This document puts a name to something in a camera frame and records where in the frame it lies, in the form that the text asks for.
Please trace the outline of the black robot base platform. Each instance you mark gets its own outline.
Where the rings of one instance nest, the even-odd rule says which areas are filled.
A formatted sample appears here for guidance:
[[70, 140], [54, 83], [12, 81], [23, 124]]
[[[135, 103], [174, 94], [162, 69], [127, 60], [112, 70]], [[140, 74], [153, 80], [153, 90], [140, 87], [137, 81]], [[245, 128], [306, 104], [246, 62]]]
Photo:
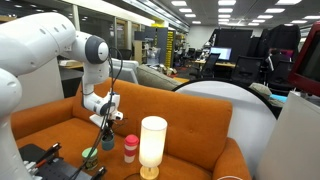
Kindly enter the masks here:
[[43, 150], [35, 144], [28, 144], [19, 149], [24, 163], [35, 163], [36, 176], [41, 180], [102, 180], [107, 170], [104, 166], [91, 176], [77, 169], [59, 156], [61, 145], [53, 144], [49, 149]]

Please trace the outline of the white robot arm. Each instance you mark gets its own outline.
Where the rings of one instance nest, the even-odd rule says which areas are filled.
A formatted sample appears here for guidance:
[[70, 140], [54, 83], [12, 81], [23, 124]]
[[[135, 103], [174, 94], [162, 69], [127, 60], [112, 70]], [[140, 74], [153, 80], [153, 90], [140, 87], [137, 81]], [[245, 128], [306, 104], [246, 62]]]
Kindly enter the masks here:
[[23, 163], [11, 129], [10, 115], [22, 97], [20, 75], [31, 73], [57, 56], [84, 65], [82, 105], [93, 122], [121, 119], [120, 96], [112, 91], [100, 97], [94, 86], [109, 77], [109, 47], [102, 38], [75, 29], [65, 16], [46, 12], [0, 25], [0, 176], [5, 180], [33, 180]]

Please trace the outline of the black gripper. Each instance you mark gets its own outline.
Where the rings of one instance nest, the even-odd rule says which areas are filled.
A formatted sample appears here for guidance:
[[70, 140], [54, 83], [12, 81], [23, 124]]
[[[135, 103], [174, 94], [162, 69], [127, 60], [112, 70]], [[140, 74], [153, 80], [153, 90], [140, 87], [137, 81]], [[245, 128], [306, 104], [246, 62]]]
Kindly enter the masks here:
[[113, 120], [108, 120], [104, 129], [103, 129], [103, 136], [102, 139], [103, 140], [112, 140], [113, 136], [114, 136], [114, 132], [112, 129], [112, 126], [114, 124]]

